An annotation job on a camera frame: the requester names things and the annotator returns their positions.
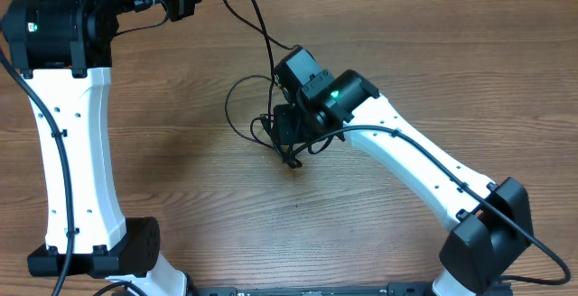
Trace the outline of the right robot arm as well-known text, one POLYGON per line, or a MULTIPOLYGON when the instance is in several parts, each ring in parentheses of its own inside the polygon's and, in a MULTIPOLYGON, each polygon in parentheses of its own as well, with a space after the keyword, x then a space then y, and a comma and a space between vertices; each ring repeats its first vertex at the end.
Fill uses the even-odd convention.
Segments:
POLYGON ((293 147, 331 133, 384 165, 449 233, 431 283, 391 283, 390 295, 509 295, 503 273, 529 247, 529 198, 513 178, 497 183, 413 128, 378 88, 348 69, 338 77, 305 48, 275 66, 286 104, 274 109, 275 141, 293 147))

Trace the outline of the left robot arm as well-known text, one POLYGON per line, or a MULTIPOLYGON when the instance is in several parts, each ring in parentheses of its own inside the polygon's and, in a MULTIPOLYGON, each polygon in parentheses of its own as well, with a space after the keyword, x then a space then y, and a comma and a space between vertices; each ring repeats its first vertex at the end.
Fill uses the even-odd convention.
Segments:
POLYGON ((127 218, 119 206, 107 106, 117 17, 161 5, 176 22, 201 1, 12 0, 1 61, 32 104, 49 212, 44 242, 27 258, 32 276, 86 274, 134 295, 195 292, 161 255, 157 220, 127 218))

